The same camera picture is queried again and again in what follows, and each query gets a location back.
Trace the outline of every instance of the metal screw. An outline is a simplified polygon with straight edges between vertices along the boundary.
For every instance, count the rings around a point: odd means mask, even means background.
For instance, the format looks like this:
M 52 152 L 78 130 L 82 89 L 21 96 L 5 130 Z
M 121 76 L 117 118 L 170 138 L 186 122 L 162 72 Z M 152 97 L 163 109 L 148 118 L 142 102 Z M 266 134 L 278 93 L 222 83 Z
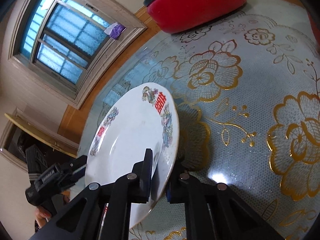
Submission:
M 180 179 L 189 179 L 189 178 L 190 178 L 190 176 L 188 173 L 181 173 L 180 174 Z
M 226 184 L 224 184 L 224 183 L 218 183 L 218 184 L 217 184 L 218 190 L 226 190 L 227 187 L 228 187 L 228 186 L 227 186 Z
M 96 182 L 93 182 L 89 185 L 89 189 L 96 190 L 99 187 L 99 184 Z
M 135 174 L 135 173 L 129 173 L 128 175 L 127 175 L 127 178 L 128 179 L 135 179 L 137 177 L 137 174 Z

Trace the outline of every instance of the red fingernail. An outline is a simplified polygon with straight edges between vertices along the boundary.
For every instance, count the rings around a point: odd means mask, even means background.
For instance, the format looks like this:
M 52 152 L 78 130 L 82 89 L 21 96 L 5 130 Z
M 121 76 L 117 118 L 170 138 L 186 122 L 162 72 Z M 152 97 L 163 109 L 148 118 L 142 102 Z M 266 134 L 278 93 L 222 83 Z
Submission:
M 50 214 L 49 212 L 47 212 L 47 211 L 44 212 L 44 215 L 45 215 L 46 217 L 51 217 L 51 214 Z

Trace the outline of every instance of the hand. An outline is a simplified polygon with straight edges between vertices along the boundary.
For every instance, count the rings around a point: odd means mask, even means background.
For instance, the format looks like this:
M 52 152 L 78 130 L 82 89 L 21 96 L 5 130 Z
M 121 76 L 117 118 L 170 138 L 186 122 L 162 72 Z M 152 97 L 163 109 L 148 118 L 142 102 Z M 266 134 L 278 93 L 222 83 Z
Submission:
M 63 197 L 64 203 L 69 203 L 70 199 L 68 196 L 64 195 Z M 39 228 L 42 228 L 47 223 L 47 218 L 51 218 L 51 214 L 49 211 L 44 209 L 41 206 L 38 206 L 35 210 L 36 221 L 38 223 Z

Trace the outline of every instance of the table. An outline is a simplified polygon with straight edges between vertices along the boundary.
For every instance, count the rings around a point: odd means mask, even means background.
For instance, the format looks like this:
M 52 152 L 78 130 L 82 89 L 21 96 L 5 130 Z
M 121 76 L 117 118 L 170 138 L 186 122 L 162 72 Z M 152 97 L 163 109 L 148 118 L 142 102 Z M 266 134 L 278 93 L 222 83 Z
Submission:
M 320 211 L 319 63 L 306 11 L 282 0 L 248 0 L 196 30 L 160 32 L 95 99 L 78 156 L 122 95 L 159 83 L 175 99 L 179 151 L 208 157 L 193 174 L 228 184 L 283 237 L 302 238 Z M 183 204 L 162 198 L 129 239 L 185 237 Z

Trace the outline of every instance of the red chinese character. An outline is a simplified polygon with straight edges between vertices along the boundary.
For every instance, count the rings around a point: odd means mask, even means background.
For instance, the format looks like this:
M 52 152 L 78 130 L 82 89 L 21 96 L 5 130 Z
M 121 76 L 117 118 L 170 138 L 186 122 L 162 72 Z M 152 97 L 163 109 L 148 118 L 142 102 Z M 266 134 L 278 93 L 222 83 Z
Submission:
M 159 98 L 163 101 L 163 103 L 165 103 L 165 101 L 167 100 L 167 99 L 165 98 L 165 95 L 162 94 L 162 92 L 159 93 L 158 99 L 159 99 Z
M 158 110 L 159 114 L 161 114 L 165 101 L 166 101 L 165 95 L 162 92 L 160 92 L 155 104 L 155 108 Z
M 105 128 L 104 128 L 103 126 L 102 126 L 102 127 L 100 127 L 99 132 L 98 132 L 98 136 L 99 136 L 99 137 L 101 137 L 101 136 L 102 136 L 102 134 L 103 134 L 104 130 L 105 130 Z

